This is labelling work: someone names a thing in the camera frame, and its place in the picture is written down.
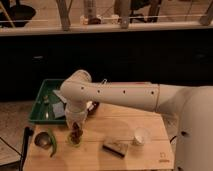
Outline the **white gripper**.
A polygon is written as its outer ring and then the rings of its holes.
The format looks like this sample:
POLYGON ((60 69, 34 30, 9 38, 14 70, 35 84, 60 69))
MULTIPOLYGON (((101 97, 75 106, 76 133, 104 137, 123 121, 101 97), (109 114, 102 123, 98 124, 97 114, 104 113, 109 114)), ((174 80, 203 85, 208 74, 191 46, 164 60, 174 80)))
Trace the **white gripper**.
POLYGON ((76 108, 67 104, 65 107, 65 117, 66 123, 69 129, 72 129, 72 133, 75 136, 82 135, 82 127, 87 118, 87 108, 83 106, 82 108, 76 108))

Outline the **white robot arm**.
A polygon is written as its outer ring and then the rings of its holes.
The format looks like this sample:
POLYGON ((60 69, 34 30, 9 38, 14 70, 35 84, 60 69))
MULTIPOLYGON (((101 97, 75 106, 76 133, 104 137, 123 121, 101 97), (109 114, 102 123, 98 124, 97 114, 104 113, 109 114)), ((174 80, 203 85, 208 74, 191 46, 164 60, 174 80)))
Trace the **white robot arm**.
POLYGON ((89 101, 159 114, 177 114, 174 171, 213 171, 213 86, 177 86, 145 82, 94 83, 85 70, 60 86, 65 113, 82 121, 89 101))

